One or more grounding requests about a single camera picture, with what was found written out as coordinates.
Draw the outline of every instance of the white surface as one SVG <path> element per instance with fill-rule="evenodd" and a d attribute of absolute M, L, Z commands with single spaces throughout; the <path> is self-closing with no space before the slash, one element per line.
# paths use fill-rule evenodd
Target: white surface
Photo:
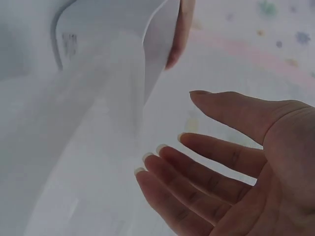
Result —
<path fill-rule="evenodd" d="M 124 26 L 128 20 L 123 29 L 105 27 L 110 30 L 81 48 L 59 76 L 42 81 L 2 76 L 0 105 L 8 114 L 0 122 L 1 235 L 22 235 L 26 224 L 30 236 L 78 235 L 83 229 L 92 235 L 126 233 L 133 208 L 124 172 L 139 151 L 145 75 L 153 86 L 172 45 L 179 0 L 171 3 L 124 6 L 136 18 L 122 21 Z M 94 8 L 88 15 L 95 10 L 104 13 Z M 109 19 L 125 16 L 120 8 L 108 13 Z M 149 40 L 151 60 L 145 63 L 147 27 L 149 36 L 155 39 L 158 32 L 160 40 Z M 158 65 L 151 73 L 145 69 L 150 63 Z M 115 219 L 120 230 L 96 223 L 100 217 Z"/>
<path fill-rule="evenodd" d="M 144 45 L 147 101 L 172 47 L 179 4 L 180 0 L 77 0 L 58 19 L 57 61 L 67 68 L 95 41 L 106 40 L 115 30 L 130 31 Z M 75 40 L 65 39 L 65 35 L 73 35 Z"/>

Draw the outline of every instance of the fingernail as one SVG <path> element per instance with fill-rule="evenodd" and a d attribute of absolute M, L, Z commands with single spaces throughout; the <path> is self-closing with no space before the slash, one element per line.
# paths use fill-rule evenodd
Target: fingernail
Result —
<path fill-rule="evenodd" d="M 154 154 L 152 152 L 148 152 L 147 154 L 145 154 L 143 157 L 142 157 L 142 161 L 145 162 L 145 160 L 149 157 L 149 156 L 153 156 Z"/>
<path fill-rule="evenodd" d="M 181 134 L 179 134 L 178 136 L 177 136 L 177 140 L 181 143 L 181 138 L 182 138 L 182 136 L 184 135 L 185 133 L 181 133 Z"/>
<path fill-rule="evenodd" d="M 136 176 L 139 172 L 145 171 L 144 168 L 140 167 L 134 170 L 134 175 Z"/>
<path fill-rule="evenodd" d="M 157 147 L 157 154 L 159 154 L 159 152 L 162 150 L 162 148 L 167 147 L 166 144 L 161 144 Z"/>
<path fill-rule="evenodd" d="M 194 95 L 206 95 L 206 94 L 211 94 L 208 91 L 203 91 L 203 90 L 195 90 L 195 91 L 190 91 L 190 94 L 194 94 Z"/>

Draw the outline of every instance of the white paper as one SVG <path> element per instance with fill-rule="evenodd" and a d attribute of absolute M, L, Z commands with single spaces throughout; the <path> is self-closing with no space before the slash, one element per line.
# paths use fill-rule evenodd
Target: white paper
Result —
<path fill-rule="evenodd" d="M 151 15 L 148 10 L 152 7 L 144 8 L 146 17 L 138 15 L 138 23 L 147 20 L 141 22 L 142 35 L 135 34 L 134 29 L 112 26 L 105 27 L 107 34 L 89 31 L 96 33 L 96 37 L 87 38 L 61 76 L 52 79 L 30 101 L 33 110 L 28 107 L 22 113 L 29 123 L 22 123 L 16 132 L 11 130 L 2 143 L 8 158 L 14 156 L 11 161 L 18 166 L 0 186 L 5 190 L 3 212 L 13 210 L 9 199 L 13 193 L 17 199 L 22 196 L 24 189 L 19 186 L 33 187 L 34 191 L 25 196 L 20 206 L 15 206 L 26 207 L 24 212 L 16 217 L 15 210 L 3 224 L 9 220 L 12 222 L 7 224 L 9 227 L 16 222 L 21 226 L 27 224 L 26 236 L 71 236 L 79 232 L 126 235 L 132 223 L 130 176 L 140 150 L 145 79 L 149 78 L 152 90 L 167 61 L 179 8 L 179 1 L 166 3 L 158 5 Z M 161 30 L 158 33 L 161 40 L 146 40 L 150 47 L 159 49 L 151 56 L 152 50 L 145 54 L 143 41 L 147 28 L 154 37 L 156 27 Z M 152 73 L 145 68 L 150 63 L 158 65 Z M 16 163 L 21 158 L 25 164 L 19 166 Z M 44 167 L 40 175 L 36 165 Z M 21 168 L 28 176 L 16 181 Z"/>

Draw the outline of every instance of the colorful dotted fabric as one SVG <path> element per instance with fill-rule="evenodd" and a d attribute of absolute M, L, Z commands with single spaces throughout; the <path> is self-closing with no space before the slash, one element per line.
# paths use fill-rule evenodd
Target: colorful dotted fabric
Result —
<path fill-rule="evenodd" d="M 196 29 L 256 47 L 315 78 L 315 0 L 198 0 L 195 21 Z"/>

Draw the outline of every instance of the hand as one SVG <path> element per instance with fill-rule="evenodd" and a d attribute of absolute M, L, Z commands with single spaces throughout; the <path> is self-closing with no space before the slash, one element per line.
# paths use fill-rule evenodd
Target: hand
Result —
<path fill-rule="evenodd" d="M 192 24 L 195 2 L 196 0 L 181 0 L 173 46 L 165 67 L 166 70 L 172 68 L 177 63 L 186 47 Z"/>
<path fill-rule="evenodd" d="M 180 142 L 196 153 L 257 178 L 227 178 L 171 147 L 145 158 L 137 181 L 151 207 L 179 236 L 315 235 L 315 108 L 234 92 L 195 91 L 207 116 L 246 134 L 263 150 L 198 134 Z"/>

